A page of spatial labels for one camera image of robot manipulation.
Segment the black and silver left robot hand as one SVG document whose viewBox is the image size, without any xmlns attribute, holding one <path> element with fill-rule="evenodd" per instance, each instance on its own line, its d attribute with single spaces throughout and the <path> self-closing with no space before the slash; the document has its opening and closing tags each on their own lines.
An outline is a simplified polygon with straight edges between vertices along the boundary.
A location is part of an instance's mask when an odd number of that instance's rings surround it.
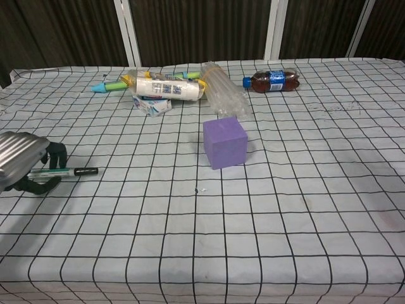
<svg viewBox="0 0 405 304">
<path fill-rule="evenodd" d="M 61 182 L 61 177 L 52 177 L 43 184 L 28 178 L 28 173 L 37 162 L 48 163 L 50 169 L 65 168 L 65 145 L 28 132 L 2 133 L 1 191 L 14 189 L 42 195 L 54 189 Z"/>
</svg>

